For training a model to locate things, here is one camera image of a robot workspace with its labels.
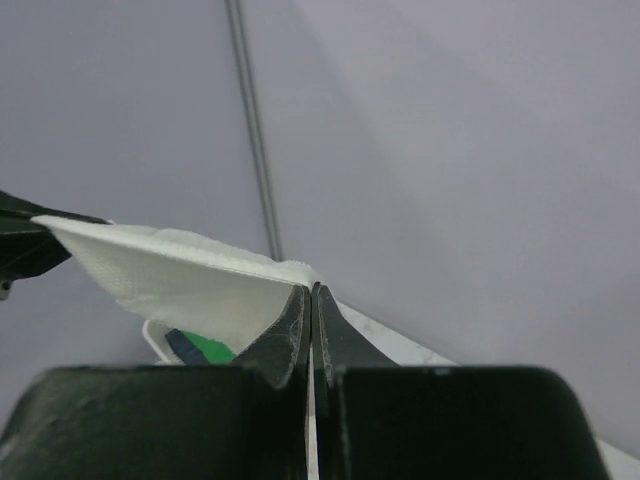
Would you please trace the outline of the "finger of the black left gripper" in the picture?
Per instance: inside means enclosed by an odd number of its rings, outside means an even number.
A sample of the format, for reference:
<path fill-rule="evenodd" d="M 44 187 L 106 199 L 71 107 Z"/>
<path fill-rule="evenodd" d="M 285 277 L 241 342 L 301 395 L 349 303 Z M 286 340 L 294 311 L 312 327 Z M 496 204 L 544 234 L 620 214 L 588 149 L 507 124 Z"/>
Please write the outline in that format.
<path fill-rule="evenodd" d="M 43 275 L 71 257 L 46 227 L 33 221 L 33 218 L 39 216 L 107 224 L 106 220 L 100 218 L 47 208 L 2 191 L 2 283 L 13 283 Z"/>

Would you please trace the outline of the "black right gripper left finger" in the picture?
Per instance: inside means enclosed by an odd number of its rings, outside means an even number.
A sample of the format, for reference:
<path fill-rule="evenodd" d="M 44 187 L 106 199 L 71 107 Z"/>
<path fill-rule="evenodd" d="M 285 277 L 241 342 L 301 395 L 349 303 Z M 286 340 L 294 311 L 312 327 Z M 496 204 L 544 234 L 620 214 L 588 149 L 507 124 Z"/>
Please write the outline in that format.
<path fill-rule="evenodd" d="M 311 294 L 227 365 L 56 368 L 1 436 L 5 479 L 303 479 Z"/>

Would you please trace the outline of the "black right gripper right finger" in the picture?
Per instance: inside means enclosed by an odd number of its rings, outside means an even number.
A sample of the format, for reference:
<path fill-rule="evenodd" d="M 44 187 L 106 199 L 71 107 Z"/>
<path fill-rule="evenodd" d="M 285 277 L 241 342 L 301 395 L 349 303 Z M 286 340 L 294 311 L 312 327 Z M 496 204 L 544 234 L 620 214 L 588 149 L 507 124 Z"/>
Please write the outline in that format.
<path fill-rule="evenodd" d="M 605 479 L 582 406 L 537 366 L 402 366 L 312 290 L 324 479 Z"/>

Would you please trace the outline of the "green towel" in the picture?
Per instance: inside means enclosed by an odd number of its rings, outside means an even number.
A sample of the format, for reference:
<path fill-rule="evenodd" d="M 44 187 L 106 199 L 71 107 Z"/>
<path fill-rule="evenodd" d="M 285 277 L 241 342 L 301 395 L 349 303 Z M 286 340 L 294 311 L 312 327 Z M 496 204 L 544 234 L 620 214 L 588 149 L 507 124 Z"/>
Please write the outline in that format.
<path fill-rule="evenodd" d="M 184 335 L 211 364 L 229 364 L 236 357 L 234 352 L 220 341 L 208 339 L 191 332 L 184 332 Z"/>

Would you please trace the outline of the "dark blue towel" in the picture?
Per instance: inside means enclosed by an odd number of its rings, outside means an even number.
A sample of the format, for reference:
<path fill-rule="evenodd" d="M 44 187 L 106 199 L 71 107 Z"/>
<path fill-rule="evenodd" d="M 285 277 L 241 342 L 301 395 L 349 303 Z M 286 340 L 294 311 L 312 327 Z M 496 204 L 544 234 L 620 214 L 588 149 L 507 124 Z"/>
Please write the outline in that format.
<path fill-rule="evenodd" d="M 184 365 L 202 366 L 209 364 L 204 353 L 184 332 L 177 329 L 171 329 L 165 334 L 165 339 L 171 352 Z"/>

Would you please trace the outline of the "white fluffy towel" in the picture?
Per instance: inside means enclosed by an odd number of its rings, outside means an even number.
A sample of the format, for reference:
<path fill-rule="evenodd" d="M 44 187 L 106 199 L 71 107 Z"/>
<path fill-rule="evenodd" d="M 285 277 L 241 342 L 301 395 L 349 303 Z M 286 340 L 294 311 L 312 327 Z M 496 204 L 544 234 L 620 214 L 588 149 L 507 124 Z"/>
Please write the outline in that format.
<path fill-rule="evenodd" d="M 37 216 L 125 310 L 240 353 L 282 314 L 296 287 L 319 275 L 200 234 Z"/>

